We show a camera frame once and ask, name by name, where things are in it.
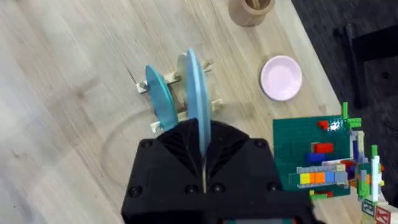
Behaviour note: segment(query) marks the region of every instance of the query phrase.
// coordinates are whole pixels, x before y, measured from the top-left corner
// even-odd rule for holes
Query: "orange lego brick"
[[[371,184],[371,175],[370,174],[366,174],[366,183]]]
[[[316,143],[313,146],[313,151],[316,153],[333,152],[333,143]]]
[[[349,184],[350,184],[351,186],[353,186],[353,187],[356,187],[356,182],[355,182],[354,179],[353,179],[353,180],[349,180]]]
[[[315,173],[315,183],[320,184],[325,182],[325,173],[324,172],[316,172]]]
[[[310,183],[311,184],[315,183],[315,173],[314,172],[310,173]]]

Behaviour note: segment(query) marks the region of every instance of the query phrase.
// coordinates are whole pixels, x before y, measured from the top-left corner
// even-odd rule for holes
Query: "yellow lego brick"
[[[310,174],[304,173],[300,174],[300,184],[309,184],[310,183]]]
[[[338,164],[336,165],[336,171],[345,171],[346,165],[345,164]]]

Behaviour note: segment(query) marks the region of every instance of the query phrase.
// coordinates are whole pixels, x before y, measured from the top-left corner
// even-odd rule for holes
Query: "blue lego brick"
[[[334,172],[325,172],[325,182],[332,183],[335,181],[335,173]]]
[[[358,162],[359,151],[358,151],[358,141],[353,141],[353,151],[354,151],[354,161]]]
[[[309,152],[305,156],[305,160],[308,163],[320,163],[326,160],[326,154]]]

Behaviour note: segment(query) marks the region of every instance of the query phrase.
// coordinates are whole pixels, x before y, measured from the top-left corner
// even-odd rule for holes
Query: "red sign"
[[[376,207],[376,223],[390,224],[391,213],[384,208]]]

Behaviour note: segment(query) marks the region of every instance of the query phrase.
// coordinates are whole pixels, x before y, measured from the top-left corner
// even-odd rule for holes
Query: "red lego brick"
[[[316,143],[313,146],[315,153],[328,153],[333,152],[333,143]]]
[[[321,127],[323,130],[327,130],[329,128],[329,121],[317,121],[317,124],[319,127]]]
[[[340,161],[340,163],[345,164],[346,167],[349,167],[349,166],[354,165],[354,161],[348,160],[348,159],[347,159],[347,160],[344,160],[344,161]]]
[[[316,190],[315,194],[325,194],[328,197],[333,197],[333,192],[330,190]]]

